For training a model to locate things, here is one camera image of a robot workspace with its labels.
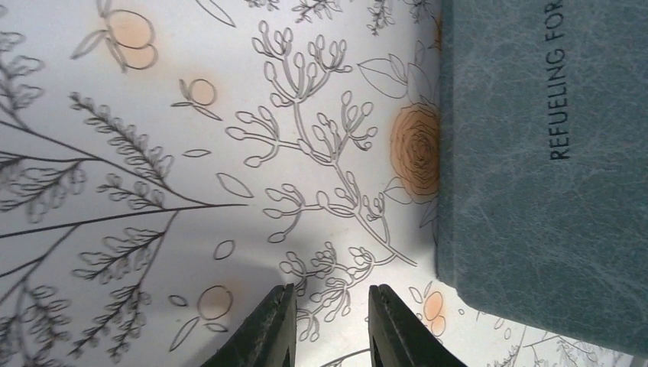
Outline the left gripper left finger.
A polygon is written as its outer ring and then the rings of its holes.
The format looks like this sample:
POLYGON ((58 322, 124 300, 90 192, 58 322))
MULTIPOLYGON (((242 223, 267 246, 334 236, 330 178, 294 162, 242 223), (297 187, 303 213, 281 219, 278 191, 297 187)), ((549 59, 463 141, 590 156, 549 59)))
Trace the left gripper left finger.
POLYGON ((291 367, 296 355, 294 284, 277 285, 202 367, 291 367))

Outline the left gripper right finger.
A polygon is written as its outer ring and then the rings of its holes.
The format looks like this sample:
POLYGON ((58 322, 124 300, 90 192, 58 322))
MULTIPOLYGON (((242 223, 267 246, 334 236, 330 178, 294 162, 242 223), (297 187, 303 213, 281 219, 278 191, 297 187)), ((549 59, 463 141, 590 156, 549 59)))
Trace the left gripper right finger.
POLYGON ((383 367, 465 367, 387 284, 368 294, 371 364, 383 367))

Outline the grey glasses case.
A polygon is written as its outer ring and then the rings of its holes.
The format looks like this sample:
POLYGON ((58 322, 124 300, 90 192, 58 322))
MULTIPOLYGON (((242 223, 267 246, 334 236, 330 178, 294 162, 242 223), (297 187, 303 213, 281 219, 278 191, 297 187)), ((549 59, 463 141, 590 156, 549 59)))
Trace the grey glasses case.
POLYGON ((444 1, 438 279, 647 355, 647 3, 444 1))

